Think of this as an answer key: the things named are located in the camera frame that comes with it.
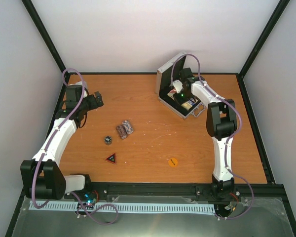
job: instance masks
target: gray floor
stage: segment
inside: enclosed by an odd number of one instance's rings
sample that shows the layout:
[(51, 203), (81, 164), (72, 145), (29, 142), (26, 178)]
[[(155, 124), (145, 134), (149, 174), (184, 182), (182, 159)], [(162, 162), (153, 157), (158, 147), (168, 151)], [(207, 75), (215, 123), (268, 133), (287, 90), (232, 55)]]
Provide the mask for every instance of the gray floor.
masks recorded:
[[(89, 218), (77, 219), (74, 212), (27, 210), (24, 204), (13, 237), (293, 237), (282, 202), (257, 199), (254, 207), (237, 220), (220, 220), (196, 214), (120, 214), (116, 223), (100, 226)], [(239, 204), (237, 212), (244, 210)], [(96, 213), (109, 221), (113, 213)]]

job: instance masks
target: black cable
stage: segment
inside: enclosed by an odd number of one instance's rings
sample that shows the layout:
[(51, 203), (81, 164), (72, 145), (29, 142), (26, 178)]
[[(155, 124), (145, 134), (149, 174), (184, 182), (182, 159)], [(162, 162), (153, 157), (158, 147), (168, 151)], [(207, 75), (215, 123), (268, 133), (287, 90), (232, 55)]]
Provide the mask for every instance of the black cable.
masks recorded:
[(87, 122), (87, 115), (88, 115), (88, 114), (85, 114), (83, 125), (82, 125), (82, 126), (79, 126), (79, 128), (83, 128), (83, 126), (84, 126), (85, 123)]

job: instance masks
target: black metal frame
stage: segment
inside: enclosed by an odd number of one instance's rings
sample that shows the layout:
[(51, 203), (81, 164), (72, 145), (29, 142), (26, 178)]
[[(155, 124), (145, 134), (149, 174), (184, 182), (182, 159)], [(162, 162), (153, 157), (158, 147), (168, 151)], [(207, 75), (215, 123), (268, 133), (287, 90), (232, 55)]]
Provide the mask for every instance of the black metal frame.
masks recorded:
[[(275, 184), (275, 180), (272, 174), (272, 170), (265, 152), (265, 148), (261, 139), (261, 135), (259, 132), (259, 128), (252, 110), (252, 106), (246, 91), (245, 84), (243, 82), (243, 78), (247, 71), (249, 70), (250, 66), (252, 65), (253, 61), (255, 60), (256, 56), (258, 55), (260, 49), (262, 48), (263, 44), (267, 40), (268, 36), (270, 35), (272, 29), (274, 28), (275, 24), (277, 23), (278, 19), (280, 18), (281, 14), (285, 10), (286, 6), (288, 5), (290, 0), (279, 0), (273, 14), (271, 15), (269, 21), (267, 22), (263, 32), (261, 33), (257, 43), (255, 44), (252, 52), (250, 53), (248, 59), (246, 60), (242, 70), (240, 73), (204, 73), (206, 74), (232, 74), (236, 75), (239, 88), (243, 97), (244, 105), (247, 110), (248, 118), (250, 121), (250, 125), (253, 131), (253, 135), (255, 138), (255, 142), (258, 148), (258, 152), (261, 158), (261, 162), (264, 168), (265, 176), (267, 179), (267, 184), (252, 184), (254, 193), (256, 197), (278, 197), (283, 200), (284, 207), (287, 213), (287, 216), (290, 221), (290, 225), (292, 227), (293, 233), (296, 236), (296, 221), (288, 201), (285, 189), (283, 185)], [(39, 33), (41, 34), (42, 38), (44, 39), (46, 46), (48, 47), (49, 51), (51, 52), (55, 62), (57, 63), (59, 69), (63, 71), (66, 67), (58, 54), (55, 45), (53, 44), (44, 24), (42, 23), (37, 11), (31, 0), (22, 0), (25, 8), (27, 9), (30, 17), (32, 18), (34, 24), (36, 25)], [(70, 75), (74, 73), (66, 74), (66, 82), (69, 81)], [(138, 74), (149, 74), (153, 75), (155, 73), (81, 73), (83, 75), (117, 75), (117, 74), (128, 74), (128, 75), (138, 75)], [(49, 131), (50, 132), (54, 119), (55, 114), (59, 109), (59, 105), (62, 102), (65, 95), (65, 87), (63, 86), (57, 101), (57, 105), (54, 111), (53, 119), (50, 123)], [(221, 202), (212, 199), (206, 195), (205, 190), (209, 188), (210, 184), (158, 184), (158, 183), (92, 183), (92, 188), (97, 190), (100, 196), (100, 199), (105, 199), (111, 201), (111, 198), (115, 198), (119, 195), (141, 195), (141, 196), (180, 196), (191, 198), (199, 201), (208, 201), (209, 203), (213, 204), (220, 204)], [(250, 196), (250, 190), (247, 185), (243, 184), (235, 184), (236, 190), (238, 190), (241, 195), (243, 196)], [(18, 204), (15, 208), (15, 212), (13, 214), (12, 220), (10, 222), (9, 228), (6, 233), (6, 237), (12, 236), (14, 226), (16, 224), (17, 217), (20, 212), (20, 208), (22, 206), (24, 198), (24, 193), (22, 192), (18, 201)]]

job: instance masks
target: scratch on table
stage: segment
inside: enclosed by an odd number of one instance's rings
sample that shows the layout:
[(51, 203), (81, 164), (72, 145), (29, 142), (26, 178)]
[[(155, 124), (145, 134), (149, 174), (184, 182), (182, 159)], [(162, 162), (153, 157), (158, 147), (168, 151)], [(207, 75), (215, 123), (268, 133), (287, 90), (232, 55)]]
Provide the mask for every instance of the scratch on table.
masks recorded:
[(162, 136), (156, 137), (156, 138), (153, 139), (150, 143), (152, 143), (154, 140), (157, 140), (157, 139), (160, 138), (160, 137), (164, 137), (164, 136), (168, 136), (168, 135), (171, 135), (171, 134), (165, 134), (165, 135), (162, 135)]

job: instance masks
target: robotic arm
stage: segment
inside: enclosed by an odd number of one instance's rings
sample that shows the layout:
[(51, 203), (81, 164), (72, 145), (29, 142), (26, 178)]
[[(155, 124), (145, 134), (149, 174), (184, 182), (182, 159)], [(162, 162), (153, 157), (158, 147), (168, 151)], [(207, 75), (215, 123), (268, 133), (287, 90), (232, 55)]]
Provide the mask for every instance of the robotic arm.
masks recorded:
[(102, 97), (99, 92), (88, 95), (85, 90), (83, 100), (79, 107), (60, 127), (60, 124), (74, 110), (82, 94), (82, 82), (68, 85), (66, 88), (66, 101), (64, 101), (55, 116), (55, 121), (49, 136), (39, 152), (32, 160), (24, 160), (21, 164), (21, 175), (26, 197), (31, 198), (34, 171), (38, 161), (43, 157), (39, 174), (36, 180), (35, 195), (40, 199), (61, 199), (64, 194), (71, 191), (82, 190), (90, 182), (86, 174), (73, 174), (63, 176), (59, 169), (60, 159), (71, 136), (80, 127), (83, 118), (86, 120), (87, 112), (103, 106)]
[[(202, 82), (200, 82), (198, 77), (194, 77), (190, 68), (185, 68), (180, 71), (180, 80), (175, 80), (173, 86), (177, 93), (183, 93), (188, 98), (192, 95), (198, 97), (208, 109), (206, 129), (213, 139), (215, 153), (212, 192), (213, 195), (218, 198), (223, 197), (234, 189), (233, 175), (228, 171), (228, 169), (231, 170), (232, 138), (228, 141), (226, 162), (225, 144), (228, 137), (237, 129), (236, 113), (224, 102), (217, 99), (218, 95), (209, 87), (204, 78), (202, 78)], [(227, 99), (226, 101), (235, 107), (233, 100)]]

